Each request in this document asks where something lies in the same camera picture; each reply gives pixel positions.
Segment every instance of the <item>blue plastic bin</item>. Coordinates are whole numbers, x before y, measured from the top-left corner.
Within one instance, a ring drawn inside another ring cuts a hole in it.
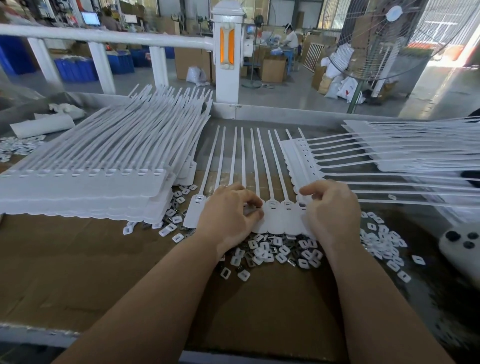
[[[165,56],[171,60],[175,58],[175,51],[173,50],[173,47],[165,47]]]
[[[0,36],[0,64],[9,75],[36,72],[30,55],[17,36]]]
[[[134,67],[151,67],[150,61],[145,57],[149,52],[147,49],[131,49]]]
[[[117,51],[118,55],[108,54],[108,62],[113,74],[133,73],[133,59],[130,52],[125,50]]]
[[[66,82],[90,82],[98,80],[93,59],[58,58],[55,64],[60,77]]]

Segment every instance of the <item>forearm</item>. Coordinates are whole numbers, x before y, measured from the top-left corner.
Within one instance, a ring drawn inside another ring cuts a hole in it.
[[[175,246],[55,364],[176,363],[217,255],[195,235]]]
[[[360,242],[326,252],[352,364],[453,363]]]

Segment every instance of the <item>white round object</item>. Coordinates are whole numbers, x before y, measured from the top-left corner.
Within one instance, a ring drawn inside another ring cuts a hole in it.
[[[480,290],[480,222],[452,227],[441,236],[438,247],[448,261]]]
[[[402,14],[403,14],[402,7],[400,5],[395,5],[395,6],[392,6],[392,8],[388,11],[386,17],[389,22],[394,22]]]

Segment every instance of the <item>hand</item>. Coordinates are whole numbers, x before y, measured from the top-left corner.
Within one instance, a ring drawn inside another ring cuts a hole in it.
[[[195,235],[198,234],[216,245],[218,259],[227,250],[242,242],[251,233],[254,225],[264,217],[261,209],[245,216],[244,203],[255,207],[262,207],[263,204],[260,197],[246,190],[240,183],[218,187],[205,203]]]
[[[302,195],[312,195],[307,205],[310,229],[325,252],[345,244],[358,244],[360,204],[357,196],[341,182],[322,180],[300,188]]]

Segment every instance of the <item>electric fan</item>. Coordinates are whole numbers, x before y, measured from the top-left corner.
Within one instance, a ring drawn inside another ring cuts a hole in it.
[[[477,14],[478,0],[329,0],[320,24],[340,31],[325,48],[331,64],[358,81],[348,108],[355,109],[362,88],[377,97],[385,79],[425,64],[450,43]]]

